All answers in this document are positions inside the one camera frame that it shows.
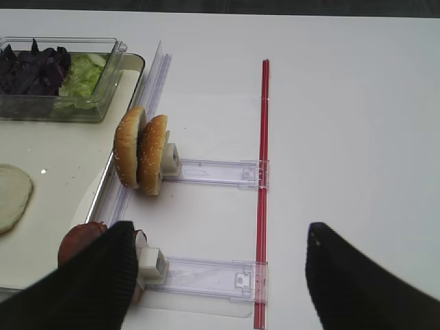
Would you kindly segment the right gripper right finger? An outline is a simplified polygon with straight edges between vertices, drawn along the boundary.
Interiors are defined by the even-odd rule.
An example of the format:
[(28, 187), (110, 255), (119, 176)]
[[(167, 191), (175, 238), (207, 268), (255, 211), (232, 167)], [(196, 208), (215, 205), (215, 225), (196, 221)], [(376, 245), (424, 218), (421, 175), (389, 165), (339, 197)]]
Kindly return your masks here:
[(323, 329), (438, 329), (439, 301), (391, 274), (322, 222), (311, 223), (305, 277)]

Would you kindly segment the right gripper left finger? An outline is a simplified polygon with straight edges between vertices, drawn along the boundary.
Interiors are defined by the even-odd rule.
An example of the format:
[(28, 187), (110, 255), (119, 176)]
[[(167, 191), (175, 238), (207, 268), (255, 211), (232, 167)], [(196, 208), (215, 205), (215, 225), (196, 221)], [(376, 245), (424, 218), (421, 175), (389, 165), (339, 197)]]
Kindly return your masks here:
[(135, 292), (134, 227), (119, 221), (32, 286), (1, 303), (2, 329), (120, 329)]

